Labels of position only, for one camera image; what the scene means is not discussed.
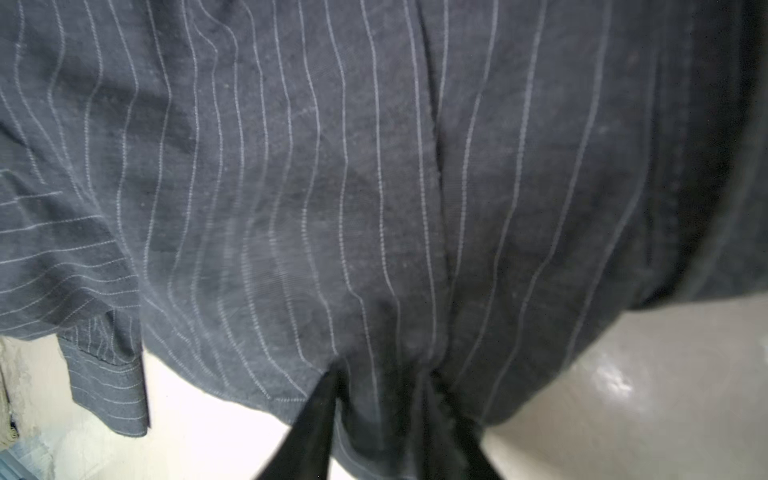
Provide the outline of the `grey pinstriped long sleeve shirt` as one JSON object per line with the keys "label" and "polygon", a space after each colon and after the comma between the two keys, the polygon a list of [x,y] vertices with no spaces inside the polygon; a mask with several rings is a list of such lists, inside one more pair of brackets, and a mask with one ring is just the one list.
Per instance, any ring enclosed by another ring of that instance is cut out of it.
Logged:
{"label": "grey pinstriped long sleeve shirt", "polygon": [[150,426],[141,353],[419,478],[625,311],[767,288],[763,1],[5,1],[1,332]]}

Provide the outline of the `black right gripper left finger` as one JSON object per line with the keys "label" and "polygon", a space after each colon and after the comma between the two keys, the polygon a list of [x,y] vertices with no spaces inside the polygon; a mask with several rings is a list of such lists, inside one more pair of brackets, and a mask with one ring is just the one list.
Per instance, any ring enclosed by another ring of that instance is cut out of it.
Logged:
{"label": "black right gripper left finger", "polygon": [[328,478],[338,391],[338,372],[326,372],[308,397],[282,444],[256,479]]}

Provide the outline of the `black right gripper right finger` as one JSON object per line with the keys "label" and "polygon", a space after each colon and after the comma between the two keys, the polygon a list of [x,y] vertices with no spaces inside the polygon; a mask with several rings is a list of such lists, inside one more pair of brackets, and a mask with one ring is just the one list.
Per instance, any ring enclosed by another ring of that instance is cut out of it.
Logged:
{"label": "black right gripper right finger", "polygon": [[419,386],[419,478],[501,478],[482,451],[475,424],[451,405],[433,375]]}

